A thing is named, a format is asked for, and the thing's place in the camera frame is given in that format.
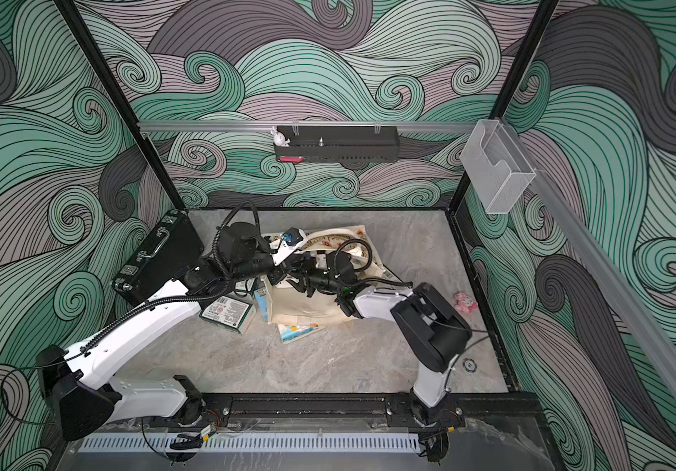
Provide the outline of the floral canvas tote bag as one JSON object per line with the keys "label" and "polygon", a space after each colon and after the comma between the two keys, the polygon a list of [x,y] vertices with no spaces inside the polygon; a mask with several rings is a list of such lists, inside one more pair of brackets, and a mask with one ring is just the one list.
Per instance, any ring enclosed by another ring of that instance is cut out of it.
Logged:
{"label": "floral canvas tote bag", "polygon": [[261,277],[267,322],[283,332],[319,329],[351,319],[340,302],[365,279],[395,280],[364,225],[307,231],[301,248]]}

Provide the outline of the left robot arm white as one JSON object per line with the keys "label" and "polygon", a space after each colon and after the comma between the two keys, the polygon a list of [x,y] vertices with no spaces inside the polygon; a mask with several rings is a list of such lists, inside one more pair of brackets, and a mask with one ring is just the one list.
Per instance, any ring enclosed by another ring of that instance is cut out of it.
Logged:
{"label": "left robot arm white", "polygon": [[40,390],[63,439],[83,439],[106,423],[130,418],[197,425],[206,406],[188,377],[129,381],[117,372],[163,334],[232,292],[237,282],[272,274],[303,244],[299,229],[271,241],[255,225],[221,226],[209,257],[186,266],[122,318],[68,349],[51,345],[41,351],[36,357]]}

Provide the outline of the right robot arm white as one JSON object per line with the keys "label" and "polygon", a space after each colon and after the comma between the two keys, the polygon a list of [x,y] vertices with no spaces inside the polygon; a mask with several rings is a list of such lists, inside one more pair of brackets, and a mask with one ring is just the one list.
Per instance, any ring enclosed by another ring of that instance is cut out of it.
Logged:
{"label": "right robot arm white", "polygon": [[473,337],[473,329],[434,286],[359,276],[348,261],[319,268],[303,262],[287,282],[309,298],[333,296],[348,317],[394,323],[419,362],[412,387],[421,407],[439,407],[449,392],[449,378]]}

